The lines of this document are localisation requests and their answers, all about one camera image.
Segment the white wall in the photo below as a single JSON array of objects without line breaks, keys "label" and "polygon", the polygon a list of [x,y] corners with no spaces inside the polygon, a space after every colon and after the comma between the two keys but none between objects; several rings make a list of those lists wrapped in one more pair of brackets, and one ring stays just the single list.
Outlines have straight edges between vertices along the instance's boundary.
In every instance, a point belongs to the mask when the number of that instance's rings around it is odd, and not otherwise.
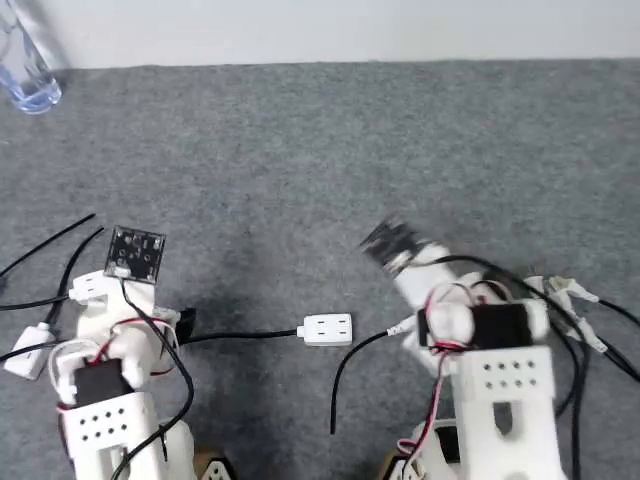
[{"label": "white wall", "polygon": [[640,57],[639,0],[16,0],[56,66]]}]

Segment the white power outlet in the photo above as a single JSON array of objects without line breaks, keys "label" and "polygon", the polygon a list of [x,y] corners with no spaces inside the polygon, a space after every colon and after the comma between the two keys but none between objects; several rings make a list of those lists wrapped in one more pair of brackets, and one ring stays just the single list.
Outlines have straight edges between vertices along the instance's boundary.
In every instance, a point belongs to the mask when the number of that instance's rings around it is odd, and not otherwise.
[{"label": "white power outlet", "polygon": [[329,313],[305,317],[304,326],[298,327],[298,336],[304,343],[316,347],[351,345],[353,329],[348,313]]}]

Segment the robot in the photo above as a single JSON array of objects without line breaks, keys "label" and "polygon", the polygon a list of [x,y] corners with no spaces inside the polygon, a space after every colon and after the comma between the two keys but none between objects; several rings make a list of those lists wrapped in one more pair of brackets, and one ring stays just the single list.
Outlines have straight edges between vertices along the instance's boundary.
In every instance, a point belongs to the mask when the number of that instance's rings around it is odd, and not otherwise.
[{"label": "robot", "polygon": [[[174,368],[169,350],[192,328],[193,312],[155,305],[163,247],[163,235],[116,227],[105,270],[76,278],[69,291],[86,308],[76,338],[52,350],[49,372],[77,480],[233,478],[223,458],[205,459],[197,477],[189,427],[160,421],[143,390]],[[153,439],[162,425],[170,428]]]},{"label": "robot", "polygon": [[[456,414],[435,420],[436,400],[411,438],[398,443],[405,455],[394,456],[381,478],[564,480],[551,351],[544,344],[546,304],[513,300],[480,273],[458,277],[437,263],[449,256],[445,247],[418,239],[395,219],[379,225],[362,246],[417,312],[389,334],[406,333],[403,348],[437,379],[434,396],[450,378]],[[511,410],[505,434],[496,425],[496,404]]]}]

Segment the black circuit board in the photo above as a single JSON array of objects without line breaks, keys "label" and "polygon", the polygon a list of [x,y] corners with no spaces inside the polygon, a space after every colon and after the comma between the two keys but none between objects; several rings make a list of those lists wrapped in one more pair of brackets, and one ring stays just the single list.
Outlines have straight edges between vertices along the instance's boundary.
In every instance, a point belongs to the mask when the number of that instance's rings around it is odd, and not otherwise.
[{"label": "black circuit board", "polygon": [[405,264],[396,264],[395,260],[404,255],[408,262],[420,253],[427,243],[409,225],[391,216],[367,236],[360,248],[385,270],[397,275]]},{"label": "black circuit board", "polygon": [[104,274],[155,285],[166,235],[116,226]]}]

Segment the black wire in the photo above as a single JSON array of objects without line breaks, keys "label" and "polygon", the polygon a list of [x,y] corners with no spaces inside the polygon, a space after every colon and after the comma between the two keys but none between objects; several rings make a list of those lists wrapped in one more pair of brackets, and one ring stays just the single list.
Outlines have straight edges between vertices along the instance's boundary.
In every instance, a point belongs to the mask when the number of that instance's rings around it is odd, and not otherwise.
[{"label": "black wire", "polygon": [[620,315],[627,317],[630,321],[635,323],[638,327],[640,327],[640,318],[636,317],[629,310],[622,308],[620,305],[616,305],[615,303],[609,302],[608,300],[600,299],[598,303],[603,307],[607,307],[614,312],[618,312]]},{"label": "black wire", "polygon": [[92,213],[90,215],[87,215],[84,218],[81,218],[80,220],[78,220],[77,222],[69,225],[67,228],[64,228],[62,230],[60,230],[58,233],[55,233],[54,235],[52,235],[51,237],[49,237],[48,239],[46,239],[44,242],[42,242],[40,245],[37,245],[35,247],[33,247],[31,250],[29,250],[27,253],[25,253],[24,255],[22,255],[20,258],[18,258],[17,260],[13,261],[9,266],[7,266],[6,268],[4,268],[2,271],[0,271],[0,277],[4,277],[7,273],[9,273],[9,271],[13,270],[16,266],[18,266],[20,263],[24,262],[27,258],[29,258],[31,255],[33,255],[34,253],[42,250],[44,247],[46,247],[47,245],[49,245],[51,242],[56,241],[58,238],[60,238],[61,236],[63,236],[65,233],[70,232],[71,230],[79,227],[80,225],[82,225],[85,222],[88,222],[89,220],[91,220],[93,217],[95,217],[96,214]]},{"label": "black wire", "polygon": [[34,350],[40,350],[42,348],[53,348],[58,345],[60,342],[44,342],[44,343],[36,343],[35,345],[29,345],[28,347],[20,348],[18,350],[14,350],[13,352],[5,353],[0,356],[0,363],[4,363],[10,358],[17,357],[18,355],[22,355],[23,353],[33,352]]},{"label": "black wire", "polygon": [[567,410],[569,405],[571,405],[571,402],[576,396],[576,389],[578,387],[578,380],[579,380],[578,373],[580,372],[580,360],[578,359],[578,355],[576,355],[575,350],[571,346],[571,343],[569,342],[567,337],[562,333],[560,328],[553,322],[550,323],[550,326],[551,326],[551,329],[554,331],[554,333],[557,335],[562,345],[569,352],[569,356],[571,357],[571,363],[573,364],[573,379],[571,380],[571,388],[567,392],[566,397],[564,397],[564,399],[558,405],[556,405],[556,418],[560,418],[564,414],[564,412]]},{"label": "black wire", "polygon": [[145,323],[149,326],[149,328],[151,328],[153,333],[155,333],[156,336],[160,339],[160,341],[164,345],[164,348],[167,350],[167,352],[169,352],[169,355],[171,356],[173,363],[175,364],[175,366],[178,368],[178,370],[184,377],[184,381],[187,384],[188,392],[187,392],[187,399],[185,400],[184,405],[171,420],[169,420],[164,425],[160,426],[158,430],[152,433],[146,440],[142,441],[137,447],[135,447],[133,450],[131,450],[130,452],[124,455],[124,457],[122,458],[122,461],[113,472],[113,475],[111,476],[111,480],[117,480],[120,474],[123,472],[123,470],[127,468],[127,465],[129,465],[131,460],[138,453],[144,450],[147,446],[151,445],[157,439],[162,438],[169,430],[171,430],[171,428],[187,414],[187,412],[189,411],[189,408],[191,408],[191,404],[193,403],[193,397],[195,396],[193,379],[191,378],[191,375],[187,371],[187,368],[184,366],[184,363],[182,363],[182,360],[180,360],[180,357],[178,356],[177,352],[171,346],[171,343],[169,342],[169,340],[162,334],[160,329],[154,323],[153,319],[129,299],[129,296],[127,295],[127,290],[125,289],[125,286],[124,286],[123,279],[120,279],[120,287],[122,288],[122,295],[124,297],[125,302],[127,302],[127,304],[136,311],[136,313],[140,316],[140,318],[145,321]]},{"label": "black wire", "polygon": [[340,385],[340,377],[342,376],[342,371],[344,370],[345,365],[347,364],[349,359],[353,357],[358,351],[362,350],[370,343],[375,342],[376,340],[384,338],[388,335],[389,334],[385,330],[384,332],[376,333],[366,340],[363,340],[358,345],[349,350],[349,353],[347,353],[340,362],[340,366],[336,371],[335,379],[333,380],[333,391],[331,392],[331,420],[329,422],[329,431],[331,432],[331,435],[336,433],[336,403],[338,399],[338,386]]},{"label": "black wire", "polygon": [[0,305],[0,312],[8,312],[9,310],[26,310],[27,308],[42,307],[44,305],[51,305],[52,303],[62,302],[67,300],[69,295],[59,295],[57,297],[45,298],[44,300],[36,300],[35,302],[28,303],[14,303],[13,305]]},{"label": "black wire", "polygon": [[581,468],[581,459],[580,459],[580,413],[582,411],[582,401],[584,398],[584,390],[586,386],[587,380],[587,372],[589,370],[589,362],[591,359],[591,347],[587,344],[584,333],[578,327],[578,324],[573,319],[569,313],[567,313],[564,308],[562,308],[556,301],[550,298],[544,292],[538,291],[536,288],[528,285],[524,280],[518,277],[516,274],[506,270],[494,263],[489,262],[480,257],[475,257],[473,255],[447,255],[433,262],[429,262],[424,264],[435,265],[435,264],[443,264],[443,263],[451,263],[451,262],[471,262],[476,265],[481,265],[489,270],[493,270],[495,273],[507,278],[511,282],[515,283],[520,288],[524,288],[530,293],[535,294],[536,296],[543,299],[547,305],[549,305],[553,310],[555,310],[562,319],[568,323],[571,327],[573,327],[580,337],[580,350],[582,351],[582,366],[576,375],[575,378],[575,392],[574,392],[574,400],[573,400],[573,416],[571,419],[571,465],[572,465],[572,476],[574,480],[580,480],[582,478],[582,468]]},{"label": "black wire", "polygon": [[[91,240],[93,240],[95,237],[100,235],[103,231],[104,231],[104,227],[98,228],[95,232],[93,232],[91,235],[85,238],[82,241],[82,243],[78,245],[78,248],[76,248],[75,252],[73,252],[73,255],[71,255],[71,258],[69,259],[69,263],[67,263],[67,266],[64,269],[62,278],[60,279],[60,284],[58,285],[58,296],[64,295],[67,292],[67,286],[69,284],[69,277],[71,276],[71,271],[73,270],[73,267],[78,261],[80,254],[82,254],[84,249],[87,248],[87,245],[89,245]],[[58,320],[58,316],[60,315],[60,310],[62,310],[62,301],[55,302],[51,306],[51,309],[49,310],[49,313],[47,313],[47,316],[45,317],[43,322],[49,325],[55,325],[55,323]]]},{"label": "black wire", "polygon": [[607,347],[607,351],[604,352],[604,356],[620,370],[629,375],[629,377],[640,383],[640,371],[638,371],[638,369],[631,363],[631,361],[620,350],[611,345],[604,338],[599,336],[598,339]]},{"label": "black wire", "polygon": [[221,338],[237,338],[237,339],[253,339],[253,340],[261,340],[266,338],[278,338],[278,337],[291,337],[296,335],[297,330],[295,328],[291,330],[281,330],[277,332],[255,332],[255,333],[244,333],[244,332],[220,332],[220,333],[207,333],[203,335],[196,335],[188,338],[181,345],[186,345],[188,343],[196,343],[196,342],[204,342],[206,340],[218,340]]}]

